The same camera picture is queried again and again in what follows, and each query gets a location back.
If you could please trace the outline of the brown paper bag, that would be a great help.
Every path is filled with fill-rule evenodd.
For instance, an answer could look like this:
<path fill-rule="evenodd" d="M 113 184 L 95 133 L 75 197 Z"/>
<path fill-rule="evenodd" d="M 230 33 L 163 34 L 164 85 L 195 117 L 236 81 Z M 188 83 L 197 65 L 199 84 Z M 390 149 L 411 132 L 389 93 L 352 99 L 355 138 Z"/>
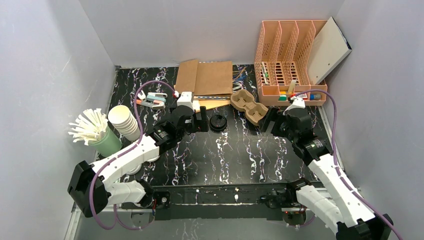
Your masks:
<path fill-rule="evenodd" d="M 194 96 L 230 95 L 233 93 L 233 63 L 231 61 L 183 61 L 178 66 L 176 91 L 192 92 Z"/>

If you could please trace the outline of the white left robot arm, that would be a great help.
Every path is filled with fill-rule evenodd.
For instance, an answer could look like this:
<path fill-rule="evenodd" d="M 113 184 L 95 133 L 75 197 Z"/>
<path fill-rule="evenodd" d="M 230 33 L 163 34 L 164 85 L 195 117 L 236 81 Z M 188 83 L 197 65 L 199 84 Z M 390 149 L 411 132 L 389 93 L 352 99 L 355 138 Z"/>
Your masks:
<path fill-rule="evenodd" d="M 157 160 L 175 148 L 185 136 L 208 132 L 206 107 L 200 106 L 199 110 L 200 117 L 197 117 L 191 97 L 183 92 L 170 115 L 144 133 L 141 139 L 100 161 L 79 162 L 73 170 L 67 192 L 84 216 L 91 218 L 110 205 L 151 202 L 155 191 L 145 180 L 118 180 L 144 162 Z"/>

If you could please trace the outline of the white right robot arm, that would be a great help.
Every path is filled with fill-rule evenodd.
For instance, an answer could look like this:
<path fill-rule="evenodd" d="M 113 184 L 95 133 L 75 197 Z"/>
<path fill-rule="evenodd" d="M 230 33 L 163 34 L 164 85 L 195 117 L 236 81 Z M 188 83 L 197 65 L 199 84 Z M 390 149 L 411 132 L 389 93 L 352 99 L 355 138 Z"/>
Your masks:
<path fill-rule="evenodd" d="M 267 130 L 270 123 L 273 123 L 271 134 L 291 143 L 294 153 L 319 178 L 331 200 L 302 177 L 287 183 L 285 190 L 261 196 L 261 202 L 269 208 L 294 205 L 310 209 L 338 240 L 389 238 L 393 226 L 391 218 L 377 213 L 365 203 L 334 160 L 330 141 L 314 133 L 312 118 L 303 99 L 294 99 L 287 109 L 270 108 L 260 122 L 261 130 Z"/>

